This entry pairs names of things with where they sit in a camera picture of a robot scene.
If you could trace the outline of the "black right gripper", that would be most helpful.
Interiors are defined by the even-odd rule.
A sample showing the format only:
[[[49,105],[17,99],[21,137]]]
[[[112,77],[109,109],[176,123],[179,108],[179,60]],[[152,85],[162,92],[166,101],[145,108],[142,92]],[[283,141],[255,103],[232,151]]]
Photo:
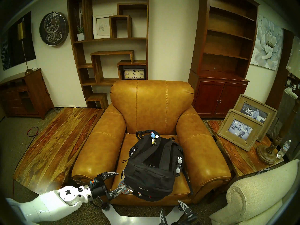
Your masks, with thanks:
[[[193,222],[197,220],[197,216],[193,213],[192,209],[186,205],[184,202],[178,200],[179,203],[179,210],[183,211],[186,215],[186,219],[181,222],[173,222],[171,225],[191,225]],[[165,217],[164,210],[161,210],[160,217],[159,217],[159,225],[167,225],[167,219]]]

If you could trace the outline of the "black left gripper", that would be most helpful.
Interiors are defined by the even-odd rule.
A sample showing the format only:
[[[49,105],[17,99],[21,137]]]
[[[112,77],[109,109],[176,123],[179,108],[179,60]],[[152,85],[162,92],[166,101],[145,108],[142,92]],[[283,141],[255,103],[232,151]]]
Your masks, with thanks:
[[[94,180],[90,181],[89,188],[91,191],[91,200],[96,199],[98,196],[106,196],[108,200],[114,199],[122,193],[127,191],[126,185],[122,185],[112,191],[108,192],[108,189],[104,183],[105,180],[113,178],[119,175],[116,172],[103,172],[101,176],[95,177]]]

